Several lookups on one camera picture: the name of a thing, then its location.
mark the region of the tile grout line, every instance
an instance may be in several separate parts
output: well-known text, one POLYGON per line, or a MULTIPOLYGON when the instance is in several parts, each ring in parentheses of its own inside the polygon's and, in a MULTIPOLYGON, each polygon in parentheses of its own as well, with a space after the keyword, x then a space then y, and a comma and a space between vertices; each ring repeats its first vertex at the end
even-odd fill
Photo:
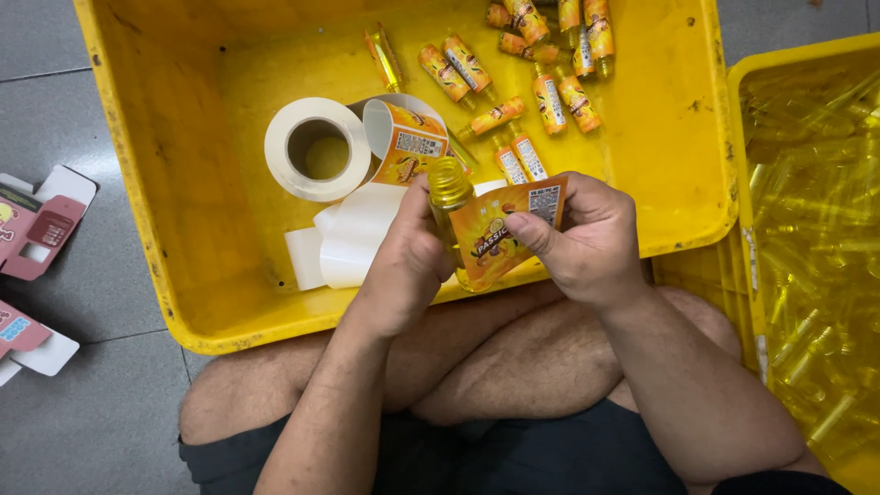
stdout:
POLYGON ((83 67, 80 69, 59 70, 57 72, 47 72, 45 74, 32 74, 30 76, 19 76, 17 78, 9 78, 9 79, 0 80, 0 84, 2 84, 2 83, 16 83, 18 81, 27 81, 29 79, 48 78, 51 76, 63 76, 64 74, 76 74, 78 72, 86 72, 87 70, 92 70, 92 67, 83 67))
POLYGON ((85 344, 81 344, 81 345, 82 345, 83 347, 85 347, 86 345, 104 344, 104 343, 107 343, 107 342, 113 342, 113 341, 116 341, 116 340, 122 340, 123 338, 131 338, 131 337, 136 337, 136 336, 148 336, 148 335, 152 335, 152 334, 157 334, 157 333, 159 333, 159 332, 167 332, 167 331, 168 331, 168 329, 158 329, 158 330, 150 330, 149 332, 143 332, 143 333, 141 333, 141 334, 134 334, 134 335, 130 335, 130 336, 113 336, 113 337, 110 337, 110 338, 106 338, 106 339, 104 339, 104 340, 98 340, 98 341, 95 341, 95 342, 87 342, 87 343, 85 343, 85 344))
POLYGON ((183 369, 187 370, 187 380, 189 380, 189 384, 193 384, 193 377, 189 376, 189 366, 187 366, 187 354, 183 351, 183 346, 178 345, 180 347, 180 356, 183 358, 183 369))

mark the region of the gray tile floor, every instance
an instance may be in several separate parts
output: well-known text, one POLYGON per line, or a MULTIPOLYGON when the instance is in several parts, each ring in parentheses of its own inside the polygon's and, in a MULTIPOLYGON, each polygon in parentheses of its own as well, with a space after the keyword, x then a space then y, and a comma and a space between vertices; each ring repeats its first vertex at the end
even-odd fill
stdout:
MULTIPOLYGON (((875 31, 880 0, 718 0, 724 50, 744 56, 875 31)), ((70 0, 0 0, 0 172, 54 165, 100 185, 64 253, 0 294, 83 343, 58 376, 0 388, 0 493, 197 493, 176 417, 208 359, 164 330, 70 0)))

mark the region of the hand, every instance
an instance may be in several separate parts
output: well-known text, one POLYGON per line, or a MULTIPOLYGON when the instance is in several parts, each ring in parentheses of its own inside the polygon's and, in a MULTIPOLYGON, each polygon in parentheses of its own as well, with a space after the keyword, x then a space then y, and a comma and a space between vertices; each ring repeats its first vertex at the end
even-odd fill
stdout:
POLYGON ((576 226, 559 233, 531 213, 511 214, 504 224, 538 255, 569 299, 597 309, 626 304, 648 287, 639 264, 633 198, 588 175, 563 174, 565 211, 576 226))
POLYGON ((397 336, 412 326, 455 270, 443 242, 432 233, 427 179, 426 174, 419 175, 403 196, 397 217, 346 311, 346 315, 356 313, 356 320, 375 336, 397 336))

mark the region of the yellow plastic crate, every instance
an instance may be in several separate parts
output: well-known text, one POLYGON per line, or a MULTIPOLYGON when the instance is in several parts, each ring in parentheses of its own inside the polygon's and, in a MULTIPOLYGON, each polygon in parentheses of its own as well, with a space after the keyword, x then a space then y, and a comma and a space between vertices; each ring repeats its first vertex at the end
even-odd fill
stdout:
MULTIPOLYGON (((776 84, 785 85, 786 79, 800 83, 802 78, 811 78, 824 83, 847 68, 860 68, 867 76, 880 68, 877 60, 880 60, 880 33, 750 56, 730 69, 730 100, 739 101, 744 81, 774 79, 776 84)), ((748 184, 742 115, 732 111, 730 120, 739 182, 748 184)), ((739 220, 724 240, 712 246, 658 256, 653 263, 654 275, 659 284, 695 292, 726 313, 742 338, 744 364, 760 375, 762 368, 766 369, 766 364, 759 364, 761 359, 766 359, 766 349, 761 349, 766 321, 757 282, 760 266, 755 248, 759 246, 759 233, 752 229, 752 199, 748 187, 740 188, 739 193, 739 220)), ((768 387, 774 390, 772 376, 768 387)), ((877 493, 880 486, 880 470, 876 466, 880 466, 880 452, 866 450, 829 469, 832 477, 850 491, 867 495, 877 493)))
MULTIPOLYGON (((605 125, 551 142, 531 64, 496 48, 488 0, 75 0, 143 250, 169 330, 222 354, 333 327, 356 291, 298 292, 282 234, 323 205, 272 179, 263 137, 303 97, 351 103, 383 92, 363 44, 381 21, 407 88, 450 127, 468 115, 418 65, 453 29, 502 96, 528 102, 524 126, 551 174, 575 169, 635 197, 642 256, 718 241, 737 213, 728 94, 715 2, 612 2, 613 80, 587 88, 605 125)), ((501 173, 488 144, 475 182, 501 173)), ((530 262, 495 289, 546 278, 530 262)), ((435 302, 465 297, 447 284, 435 302)))

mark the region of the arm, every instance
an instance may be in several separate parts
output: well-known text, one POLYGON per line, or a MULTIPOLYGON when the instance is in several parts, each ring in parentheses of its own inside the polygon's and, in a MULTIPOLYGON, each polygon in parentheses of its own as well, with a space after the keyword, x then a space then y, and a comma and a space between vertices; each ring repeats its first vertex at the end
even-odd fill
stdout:
POLYGON ((592 306, 651 437, 695 491, 766 469, 824 475, 794 420, 736 361, 649 287, 638 263, 632 198, 568 178, 575 227, 557 233, 518 213, 507 227, 571 299, 592 306))
POLYGON ((404 196, 254 493, 370 493, 391 341, 412 326, 452 274, 443 244, 429 233, 427 194, 420 178, 404 196))

